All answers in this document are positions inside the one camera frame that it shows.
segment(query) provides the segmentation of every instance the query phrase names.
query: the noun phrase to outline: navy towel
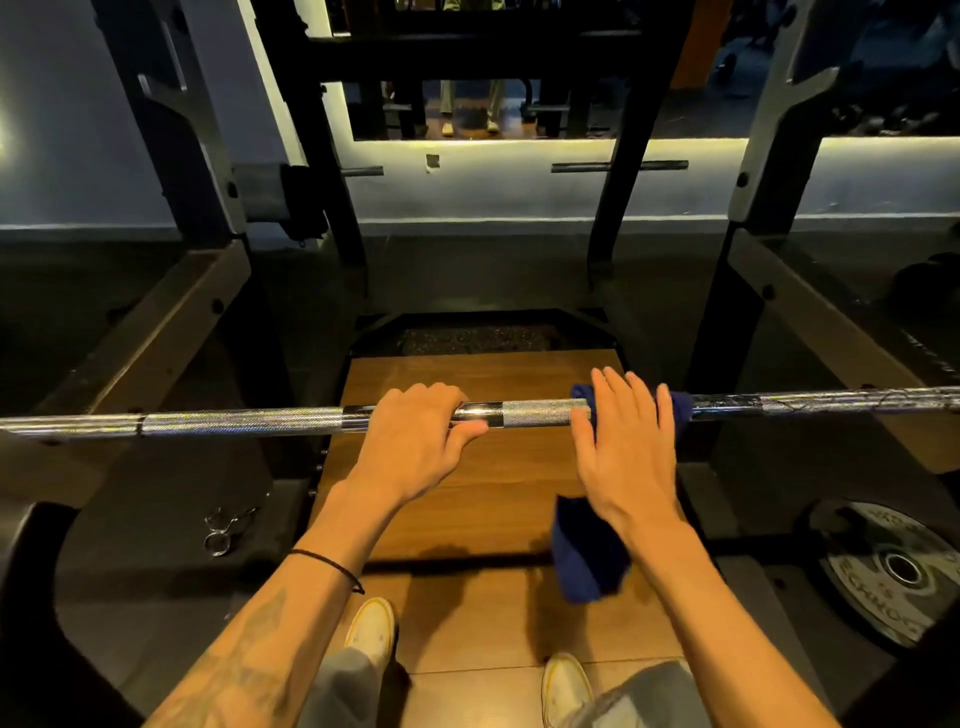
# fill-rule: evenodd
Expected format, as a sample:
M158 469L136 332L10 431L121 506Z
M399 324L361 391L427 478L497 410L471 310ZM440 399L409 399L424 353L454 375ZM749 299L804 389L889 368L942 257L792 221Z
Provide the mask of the navy towel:
M595 432L593 387L574 384L570 396L589 402ZM671 392L670 399L680 434L693 415L693 398L684 392ZM620 590L623 575L630 567L630 554L616 531L596 515L585 497L557 496L552 535L553 563L564 599L586 604Z

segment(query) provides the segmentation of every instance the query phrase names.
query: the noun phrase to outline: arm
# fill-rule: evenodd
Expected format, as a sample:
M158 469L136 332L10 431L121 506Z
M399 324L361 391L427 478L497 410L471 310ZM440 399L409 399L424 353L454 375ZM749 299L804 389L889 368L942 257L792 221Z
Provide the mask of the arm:
M571 415L577 467L590 504L647 574L684 646L708 712L721 728L838 726L833 716L740 606L675 491L673 404L654 404L636 375L593 370L597 432Z
M388 392L357 464L330 490L297 548L359 574L396 511L449 475L466 444L487 431L483 422L448 429L465 399L443 384ZM288 556L145 726L294 725L351 586L323 562Z

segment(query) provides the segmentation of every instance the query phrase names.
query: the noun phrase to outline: black bracelet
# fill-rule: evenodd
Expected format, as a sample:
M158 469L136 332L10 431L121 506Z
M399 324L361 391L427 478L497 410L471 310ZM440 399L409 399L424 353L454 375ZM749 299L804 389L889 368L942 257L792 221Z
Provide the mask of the black bracelet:
M328 559L325 556L321 556L319 553L314 553L313 551L307 551L303 548L294 548L293 550L290 551L290 553L298 553L301 556L309 556L311 559L317 559L318 561L323 561L325 564L330 565L331 567L339 571L341 574L343 574L350 581L352 581L354 584L356 584L356 586L353 587L354 594L359 594L359 595L366 594L366 592L363 591L363 584L360 583L360 579L354 576L350 570L344 569L337 562L331 559Z

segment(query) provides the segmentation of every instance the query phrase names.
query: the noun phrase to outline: wooden platform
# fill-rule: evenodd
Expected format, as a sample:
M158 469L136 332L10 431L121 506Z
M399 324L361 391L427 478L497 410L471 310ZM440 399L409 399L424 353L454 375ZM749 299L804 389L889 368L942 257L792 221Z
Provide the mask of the wooden platform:
M608 365L620 369L613 350L357 359L342 402L376 402L391 387L421 381L457 384L472 400L565 398L571 384L588 381L591 367ZM321 495L349 473L362 442L363 435L332 439ZM440 487L397 515L373 559L546 551L556 495L581 493L569 428L495 430L469 446ZM384 698L381 713L393 715L381 715L382 725L538 726L542 665L556 652L584 662L597 693L683 656L659 600L636 570L620 594L586 606L564 601L552 567L367 574L363 582L367 596L350 598L330 651L343 645L364 599L384 596L394 604L396 657L410 675L410 690L401 716Z
M341 404L371 404L391 388L456 384L471 400L569 397L592 367L620 370L616 352L512 352L355 359ZM321 479L325 491L346 477L364 436L332 438ZM440 487L407 505L373 551L373 561L529 553L549 548L556 495L579 496L567 427L493 430L472 443Z

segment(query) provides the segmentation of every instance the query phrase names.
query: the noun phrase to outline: yellow sneaker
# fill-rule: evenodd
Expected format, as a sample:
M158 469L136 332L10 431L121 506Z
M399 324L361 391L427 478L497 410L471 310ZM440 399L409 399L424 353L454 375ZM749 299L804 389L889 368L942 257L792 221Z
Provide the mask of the yellow sneaker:
M382 679L384 670L394 656L397 637L394 605L375 596L360 605L347 630L344 647L352 647L367 655Z
M564 719L593 702L593 689L580 661L561 652L543 669L540 706L543 728L558 728Z

